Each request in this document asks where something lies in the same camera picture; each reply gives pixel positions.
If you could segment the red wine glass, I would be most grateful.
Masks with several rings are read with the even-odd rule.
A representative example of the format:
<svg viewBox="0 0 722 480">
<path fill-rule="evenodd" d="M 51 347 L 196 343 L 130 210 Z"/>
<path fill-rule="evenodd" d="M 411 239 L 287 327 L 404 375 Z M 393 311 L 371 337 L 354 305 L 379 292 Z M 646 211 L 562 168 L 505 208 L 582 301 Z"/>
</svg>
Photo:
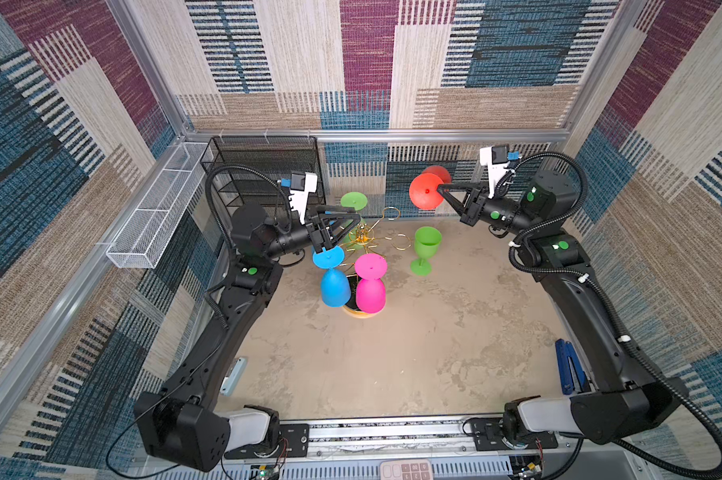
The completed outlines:
<svg viewBox="0 0 722 480">
<path fill-rule="evenodd" d="M 420 210 L 435 210 L 443 202 L 438 187 L 450 182 L 451 175 L 445 167 L 429 166 L 411 182 L 410 200 Z"/>
</svg>

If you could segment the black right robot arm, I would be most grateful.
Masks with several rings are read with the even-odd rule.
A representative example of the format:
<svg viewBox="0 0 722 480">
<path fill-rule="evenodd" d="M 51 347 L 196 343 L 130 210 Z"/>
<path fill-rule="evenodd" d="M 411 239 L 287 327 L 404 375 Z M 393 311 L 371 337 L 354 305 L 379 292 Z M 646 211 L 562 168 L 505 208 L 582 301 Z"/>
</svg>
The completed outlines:
<svg viewBox="0 0 722 480">
<path fill-rule="evenodd" d="M 480 184 L 437 183 L 439 195 L 461 222 L 484 221 L 513 234 L 509 259 L 539 283 L 579 349 L 592 385 L 562 398 L 526 398 L 506 404 L 503 435 L 527 443 L 537 432 L 577 435 L 603 445 L 661 425 L 688 391 L 643 353 L 599 285 L 584 247 L 563 228 L 579 208 L 586 186 L 556 171 L 540 171 L 518 201 Z"/>
</svg>

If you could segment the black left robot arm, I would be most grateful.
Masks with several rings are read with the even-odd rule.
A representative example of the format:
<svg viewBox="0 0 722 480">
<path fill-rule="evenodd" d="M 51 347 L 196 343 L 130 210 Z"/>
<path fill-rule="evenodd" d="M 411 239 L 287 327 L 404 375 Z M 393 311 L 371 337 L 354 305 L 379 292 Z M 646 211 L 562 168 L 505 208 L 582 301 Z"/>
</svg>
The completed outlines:
<svg viewBox="0 0 722 480">
<path fill-rule="evenodd" d="M 257 203 L 231 216 L 233 247 L 226 277 L 213 300 L 214 317 L 186 358 L 156 393 L 144 392 L 134 415 L 148 455 L 211 471 L 225 453 L 247 448 L 275 452 L 281 443 L 276 411 L 246 406 L 228 416 L 214 408 L 224 379 L 255 321 L 273 298 L 284 268 L 280 257 L 306 249 L 327 253 L 360 221 L 352 208 L 319 205 L 291 212 L 285 228 Z"/>
</svg>

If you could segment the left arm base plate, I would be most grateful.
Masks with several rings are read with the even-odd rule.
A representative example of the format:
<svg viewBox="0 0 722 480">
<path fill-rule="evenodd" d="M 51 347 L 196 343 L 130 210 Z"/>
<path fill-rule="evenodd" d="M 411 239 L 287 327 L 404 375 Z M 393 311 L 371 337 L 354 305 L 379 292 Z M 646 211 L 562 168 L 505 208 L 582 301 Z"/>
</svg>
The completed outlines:
<svg viewBox="0 0 722 480">
<path fill-rule="evenodd" d="M 275 460 L 286 446 L 286 457 L 304 458 L 308 455 L 308 442 L 310 440 L 310 425 L 308 423 L 282 424 L 279 435 L 282 441 L 277 447 L 267 449 L 261 446 L 245 446 L 228 450 L 224 454 L 225 460 Z"/>
</svg>

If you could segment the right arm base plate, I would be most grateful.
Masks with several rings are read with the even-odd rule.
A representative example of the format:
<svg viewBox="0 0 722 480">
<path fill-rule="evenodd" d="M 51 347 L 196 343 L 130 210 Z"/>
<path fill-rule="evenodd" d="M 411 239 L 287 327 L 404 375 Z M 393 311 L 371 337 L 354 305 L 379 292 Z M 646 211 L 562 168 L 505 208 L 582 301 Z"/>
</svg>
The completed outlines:
<svg viewBox="0 0 722 480">
<path fill-rule="evenodd" d="M 503 435 L 500 417 L 469 417 L 461 424 L 462 433 L 470 437 L 475 449 L 486 451 L 555 449 L 559 446 L 554 434 L 532 432 L 523 434 L 519 439 L 509 440 Z"/>
</svg>

